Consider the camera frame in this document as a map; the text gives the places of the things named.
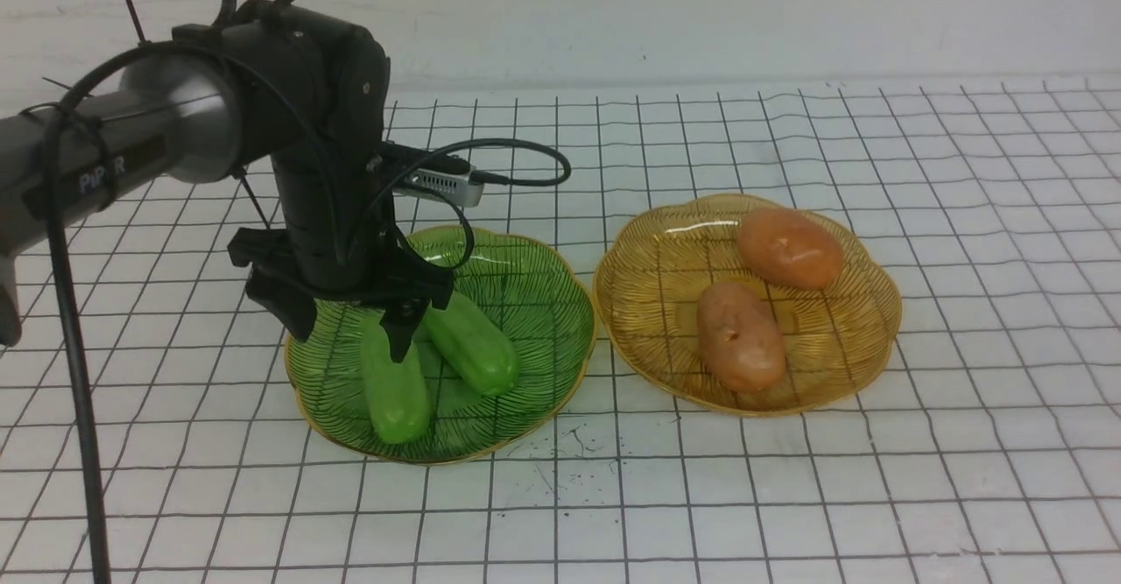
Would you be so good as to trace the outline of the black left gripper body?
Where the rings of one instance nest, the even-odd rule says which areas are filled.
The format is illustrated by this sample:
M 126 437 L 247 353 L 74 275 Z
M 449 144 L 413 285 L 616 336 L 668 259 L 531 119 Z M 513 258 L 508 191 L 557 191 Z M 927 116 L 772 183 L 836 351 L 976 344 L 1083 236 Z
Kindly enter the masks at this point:
M 315 302 L 360 302 L 385 307 L 397 299 L 429 299 L 444 306 L 454 276 L 404 248 L 397 237 L 377 230 L 361 238 L 344 260 L 336 254 L 328 221 L 288 222 L 282 229 L 240 229 L 229 241 L 229 261 L 256 266 L 311 294 Z

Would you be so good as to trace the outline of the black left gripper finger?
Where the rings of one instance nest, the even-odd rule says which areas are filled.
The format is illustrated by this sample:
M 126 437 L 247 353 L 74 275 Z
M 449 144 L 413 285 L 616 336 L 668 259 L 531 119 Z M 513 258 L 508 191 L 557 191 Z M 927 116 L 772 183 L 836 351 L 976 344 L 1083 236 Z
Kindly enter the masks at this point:
M 429 299 L 397 299 L 382 307 L 380 325 L 387 335 L 389 356 L 393 363 L 404 363 L 429 304 Z
M 315 327 L 317 307 L 311 294 L 265 274 L 252 266 L 245 284 L 249 302 L 260 305 L 280 321 L 295 341 L 307 341 Z

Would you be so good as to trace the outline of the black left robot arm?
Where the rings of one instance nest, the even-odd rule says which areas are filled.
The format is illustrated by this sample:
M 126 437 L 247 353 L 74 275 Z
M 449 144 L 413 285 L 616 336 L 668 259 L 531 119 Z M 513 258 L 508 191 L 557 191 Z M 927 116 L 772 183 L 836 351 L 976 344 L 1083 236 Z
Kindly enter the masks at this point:
M 24 336 L 15 258 L 56 217 L 83 220 L 161 174 L 214 184 L 268 158 L 284 224 L 241 229 L 229 261 L 248 300 L 298 341 L 319 302 L 385 312 L 404 356 L 454 274 L 405 243 L 392 187 L 420 149 L 385 141 L 391 61 L 359 25 L 251 0 L 225 28 L 183 25 L 172 41 L 120 54 L 67 98 L 4 117 L 3 345 Z

